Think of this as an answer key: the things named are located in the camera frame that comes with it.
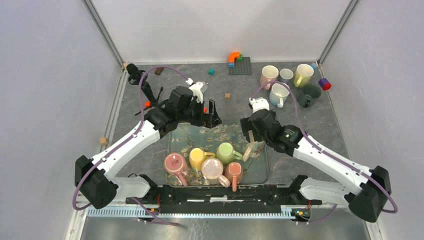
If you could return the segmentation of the cream and green mug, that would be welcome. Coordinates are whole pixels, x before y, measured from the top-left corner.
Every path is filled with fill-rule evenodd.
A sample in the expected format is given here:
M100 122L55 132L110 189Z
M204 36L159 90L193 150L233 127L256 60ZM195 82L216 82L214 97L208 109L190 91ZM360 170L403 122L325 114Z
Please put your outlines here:
M262 151L265 143L264 141L256 141L254 138L254 134L252 130L248 131L249 143L247 144L247 148L242 156L242 161L246 162L250 157L252 157L255 152Z

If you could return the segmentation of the light blue mug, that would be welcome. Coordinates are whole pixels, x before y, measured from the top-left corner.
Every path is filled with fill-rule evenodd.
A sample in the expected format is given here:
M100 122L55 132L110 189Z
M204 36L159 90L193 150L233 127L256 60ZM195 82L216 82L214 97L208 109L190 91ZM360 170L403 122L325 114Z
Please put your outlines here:
M281 82L274 83L270 88L268 99L272 105L278 108L283 108L289 95L290 91L288 90L287 84Z

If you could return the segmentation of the light pink hexagonal mug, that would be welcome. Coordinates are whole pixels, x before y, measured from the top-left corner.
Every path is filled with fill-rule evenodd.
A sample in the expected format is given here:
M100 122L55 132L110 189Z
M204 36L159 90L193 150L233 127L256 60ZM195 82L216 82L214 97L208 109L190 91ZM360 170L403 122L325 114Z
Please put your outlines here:
M262 68L261 77L260 77L260 85L263 86L264 89L269 90L272 87L273 81L275 81L279 76L279 70L277 67L273 65L267 65Z

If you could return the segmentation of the blue-grey square mug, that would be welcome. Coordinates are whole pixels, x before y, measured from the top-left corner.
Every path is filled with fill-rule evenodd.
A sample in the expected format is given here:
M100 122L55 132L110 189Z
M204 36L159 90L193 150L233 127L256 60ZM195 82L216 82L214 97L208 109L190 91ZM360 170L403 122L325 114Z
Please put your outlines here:
M279 81L288 84L290 80L294 77L292 70L288 68L283 68L279 71Z

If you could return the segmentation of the dark teal mug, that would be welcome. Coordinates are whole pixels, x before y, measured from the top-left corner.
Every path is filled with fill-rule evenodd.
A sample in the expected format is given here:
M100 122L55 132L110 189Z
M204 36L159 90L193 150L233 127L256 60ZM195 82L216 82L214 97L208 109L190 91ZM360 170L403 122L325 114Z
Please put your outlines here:
M303 108L310 108L320 96L320 87L315 84L308 83L301 88L301 92L297 97L297 102Z

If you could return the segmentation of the yellow-green hexagonal mug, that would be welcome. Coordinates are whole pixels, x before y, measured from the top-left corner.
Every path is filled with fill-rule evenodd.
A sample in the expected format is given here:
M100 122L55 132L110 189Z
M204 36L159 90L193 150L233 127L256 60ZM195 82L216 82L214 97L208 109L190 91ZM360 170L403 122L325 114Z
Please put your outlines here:
M314 68L309 64L299 64L295 70L293 85L296 88L302 88L308 84L314 74Z

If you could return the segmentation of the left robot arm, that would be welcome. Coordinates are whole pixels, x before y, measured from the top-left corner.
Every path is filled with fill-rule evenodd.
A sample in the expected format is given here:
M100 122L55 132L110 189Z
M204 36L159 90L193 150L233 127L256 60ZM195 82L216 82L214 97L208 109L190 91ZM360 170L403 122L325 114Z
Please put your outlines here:
M80 156L75 161L74 195L81 193L95 209L104 208L117 195L137 197L145 204L153 203L157 190L144 178L125 180L116 175L137 154L175 130L180 123L209 129L221 124L214 100L209 100L208 112L204 112L206 88L204 82L176 87L168 99L147 111L138 124L111 147L91 158Z

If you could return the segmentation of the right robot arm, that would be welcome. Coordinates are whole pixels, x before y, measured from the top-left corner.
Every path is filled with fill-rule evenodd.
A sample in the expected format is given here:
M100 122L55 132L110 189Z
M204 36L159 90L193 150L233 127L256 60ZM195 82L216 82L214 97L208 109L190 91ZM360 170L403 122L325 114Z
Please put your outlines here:
M304 161L334 179L333 182L298 175L290 184L289 199L295 204L319 200L348 207L360 219L375 223L391 199L388 171L360 165L324 147L295 125L282 126L275 111L261 109L240 119L247 141L264 142L278 153Z

